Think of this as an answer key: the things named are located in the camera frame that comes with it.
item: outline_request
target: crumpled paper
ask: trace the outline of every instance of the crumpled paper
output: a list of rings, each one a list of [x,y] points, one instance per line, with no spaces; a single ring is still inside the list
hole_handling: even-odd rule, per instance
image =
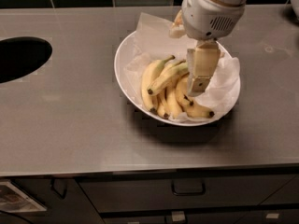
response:
[[[176,60],[186,59],[187,49],[193,49],[196,46],[197,42],[186,35],[178,39],[170,38],[168,34],[171,24],[171,21],[146,13],[140,15],[135,31],[134,56],[124,66],[124,74],[135,92],[135,102],[139,105],[143,105],[140,86],[145,67],[151,61],[168,57],[171,54],[176,56]],[[206,91],[195,97],[198,104],[210,107],[215,116],[212,119],[193,119],[189,118],[186,113],[182,113],[176,119],[170,117],[170,120],[176,123],[208,123],[220,119],[232,108],[232,97],[229,94],[232,89],[235,89],[235,83],[239,80],[240,64],[237,58],[231,58],[221,46],[220,49],[224,52],[224,56],[220,58],[214,76]]]

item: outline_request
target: gray countertop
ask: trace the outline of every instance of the gray countertop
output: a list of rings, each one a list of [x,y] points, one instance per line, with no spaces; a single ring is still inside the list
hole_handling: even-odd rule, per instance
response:
[[[192,128],[148,118],[123,95],[114,55],[146,12],[179,7],[0,11],[1,38],[37,36],[50,60],[0,84],[0,176],[299,163],[299,23],[290,6],[247,6],[220,43],[241,63],[223,119]]]

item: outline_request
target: black hole in countertop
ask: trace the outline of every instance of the black hole in countertop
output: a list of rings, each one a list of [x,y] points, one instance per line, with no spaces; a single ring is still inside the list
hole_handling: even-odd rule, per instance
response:
[[[0,41],[0,83],[34,72],[51,54],[50,43],[41,38],[15,37]]]

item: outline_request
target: cabinet handle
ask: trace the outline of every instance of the cabinet handle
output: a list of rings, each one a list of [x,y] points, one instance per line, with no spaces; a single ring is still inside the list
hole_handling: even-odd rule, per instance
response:
[[[64,189],[62,191],[58,191],[56,188],[55,188],[55,181],[56,179],[53,178],[51,181],[50,181],[50,189],[52,191],[54,191],[54,193],[60,198],[60,199],[64,199],[66,197],[66,193],[67,193],[67,185],[66,185],[66,181],[64,182]]]
[[[177,192],[175,187],[175,182],[171,182],[171,190],[172,193],[176,196],[202,196],[206,193],[206,185],[204,182],[201,183],[202,190],[201,191],[192,191],[192,192]]]

